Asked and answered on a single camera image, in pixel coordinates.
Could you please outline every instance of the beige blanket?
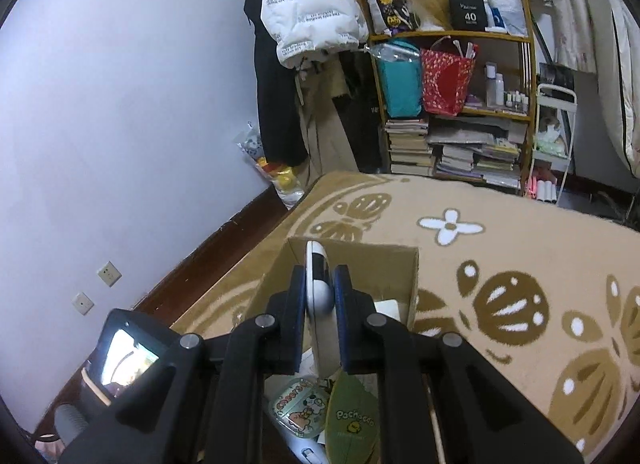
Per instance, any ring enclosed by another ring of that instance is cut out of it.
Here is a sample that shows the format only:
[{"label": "beige blanket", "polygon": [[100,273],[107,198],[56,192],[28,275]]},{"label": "beige blanket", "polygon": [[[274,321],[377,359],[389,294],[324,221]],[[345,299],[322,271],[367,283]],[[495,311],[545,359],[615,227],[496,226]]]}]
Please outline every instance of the beige blanket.
[{"label": "beige blanket", "polygon": [[174,328],[228,332],[294,235],[417,246],[415,329],[464,335],[587,462],[638,396],[640,235],[464,183],[326,175]]}]

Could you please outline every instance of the metal screw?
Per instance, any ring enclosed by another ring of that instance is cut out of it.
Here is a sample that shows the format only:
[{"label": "metal screw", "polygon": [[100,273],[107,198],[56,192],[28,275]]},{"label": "metal screw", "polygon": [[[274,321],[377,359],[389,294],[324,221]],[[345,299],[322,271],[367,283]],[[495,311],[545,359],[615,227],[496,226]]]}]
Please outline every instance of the metal screw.
[{"label": "metal screw", "polygon": [[200,337],[197,334],[185,334],[180,338],[180,346],[185,349],[197,347],[200,343]]},{"label": "metal screw", "polygon": [[379,312],[374,312],[367,316],[367,323],[372,327],[382,327],[386,323],[386,316]]},{"label": "metal screw", "polygon": [[261,329],[266,329],[274,323],[276,323],[276,319],[271,314],[260,314],[255,318],[255,324]]},{"label": "metal screw", "polygon": [[442,342],[449,347],[456,348],[462,345],[462,337],[460,334],[456,334],[455,332],[447,332],[442,337]]}]

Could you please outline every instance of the red patterned gift bag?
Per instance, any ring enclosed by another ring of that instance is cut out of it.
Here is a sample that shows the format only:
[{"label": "red patterned gift bag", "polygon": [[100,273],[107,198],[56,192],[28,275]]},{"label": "red patterned gift bag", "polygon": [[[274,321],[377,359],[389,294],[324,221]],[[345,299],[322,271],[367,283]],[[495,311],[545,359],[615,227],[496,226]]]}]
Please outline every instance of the red patterned gift bag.
[{"label": "red patterned gift bag", "polygon": [[443,40],[441,38],[430,49],[422,49],[422,106],[432,114],[456,116],[462,110],[466,99],[466,90],[474,70],[474,59],[460,54],[434,50]]}]

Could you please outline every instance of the electrical outlet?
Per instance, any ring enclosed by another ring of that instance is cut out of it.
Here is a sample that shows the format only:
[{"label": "electrical outlet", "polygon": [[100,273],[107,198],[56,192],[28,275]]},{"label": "electrical outlet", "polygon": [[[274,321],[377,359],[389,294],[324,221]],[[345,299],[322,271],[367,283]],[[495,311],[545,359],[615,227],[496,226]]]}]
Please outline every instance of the electrical outlet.
[{"label": "electrical outlet", "polygon": [[107,265],[98,271],[98,276],[100,276],[102,281],[109,287],[113,287],[113,284],[115,284],[122,275],[111,262],[107,262]]},{"label": "electrical outlet", "polygon": [[73,303],[74,307],[83,316],[91,310],[91,307],[94,306],[94,302],[89,300],[89,297],[84,292],[76,294],[76,297],[73,298],[71,303]]}]

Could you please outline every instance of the teal bag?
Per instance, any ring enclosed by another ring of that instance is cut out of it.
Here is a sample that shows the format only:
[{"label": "teal bag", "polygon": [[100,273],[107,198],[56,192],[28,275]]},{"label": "teal bag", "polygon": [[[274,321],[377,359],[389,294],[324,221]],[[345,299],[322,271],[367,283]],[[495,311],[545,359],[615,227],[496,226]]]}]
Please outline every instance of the teal bag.
[{"label": "teal bag", "polygon": [[[405,40],[392,40],[397,46],[420,52]],[[420,61],[376,61],[380,84],[390,118],[414,118],[422,110],[422,64]]]}]

